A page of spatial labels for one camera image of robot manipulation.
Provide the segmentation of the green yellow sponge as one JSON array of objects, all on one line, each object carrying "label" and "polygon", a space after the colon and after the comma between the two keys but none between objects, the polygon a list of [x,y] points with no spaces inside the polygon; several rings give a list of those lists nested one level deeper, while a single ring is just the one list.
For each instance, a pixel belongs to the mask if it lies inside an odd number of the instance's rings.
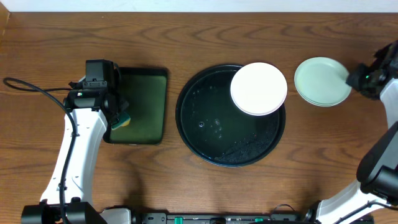
[{"label": "green yellow sponge", "polygon": [[111,122],[111,129],[116,130],[121,127],[125,127],[130,123],[131,117],[128,113],[119,113]]}]

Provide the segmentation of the mint green plate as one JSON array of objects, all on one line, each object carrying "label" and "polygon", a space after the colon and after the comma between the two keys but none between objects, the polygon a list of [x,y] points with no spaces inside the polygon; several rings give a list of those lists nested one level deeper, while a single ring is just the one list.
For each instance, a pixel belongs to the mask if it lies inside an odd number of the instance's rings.
[{"label": "mint green plate", "polygon": [[346,84],[349,71],[332,58],[313,57],[303,61],[296,69],[296,90],[317,103],[332,103],[351,92]]},{"label": "mint green plate", "polygon": [[341,99],[334,101],[332,103],[317,103],[316,101],[313,101],[309,98],[307,98],[303,93],[301,93],[300,91],[297,90],[297,93],[308,103],[315,105],[315,106],[320,106],[320,107],[332,107],[332,106],[336,106],[342,102],[344,102],[350,95],[351,92],[349,92],[346,95],[343,95]]}]

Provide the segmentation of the white pink plate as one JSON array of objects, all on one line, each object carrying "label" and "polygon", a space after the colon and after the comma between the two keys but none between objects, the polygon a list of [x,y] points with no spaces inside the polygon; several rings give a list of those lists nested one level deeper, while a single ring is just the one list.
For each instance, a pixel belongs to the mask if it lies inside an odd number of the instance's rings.
[{"label": "white pink plate", "polygon": [[231,99],[242,112],[265,116],[278,110],[287,97],[287,81],[275,66],[255,62],[240,68],[230,84]]}]

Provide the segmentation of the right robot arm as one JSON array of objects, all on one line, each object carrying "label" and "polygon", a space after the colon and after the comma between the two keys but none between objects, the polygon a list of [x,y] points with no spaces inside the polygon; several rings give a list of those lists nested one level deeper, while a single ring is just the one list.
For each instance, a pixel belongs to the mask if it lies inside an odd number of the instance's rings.
[{"label": "right robot arm", "polygon": [[363,96],[381,100],[387,132],[359,163],[356,180],[333,197],[315,203],[304,223],[353,223],[382,208],[397,210],[397,42],[359,64],[346,83]]}]

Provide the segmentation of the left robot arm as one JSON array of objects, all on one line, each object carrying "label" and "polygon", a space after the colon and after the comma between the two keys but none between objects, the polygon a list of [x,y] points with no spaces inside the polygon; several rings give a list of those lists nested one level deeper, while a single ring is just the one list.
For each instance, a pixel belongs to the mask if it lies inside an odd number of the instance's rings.
[{"label": "left robot arm", "polygon": [[118,110],[117,95],[106,81],[84,82],[61,103],[65,115],[63,141],[52,178],[37,205],[26,205],[22,223],[132,223],[127,207],[97,212],[92,203],[93,175],[106,113]]}]

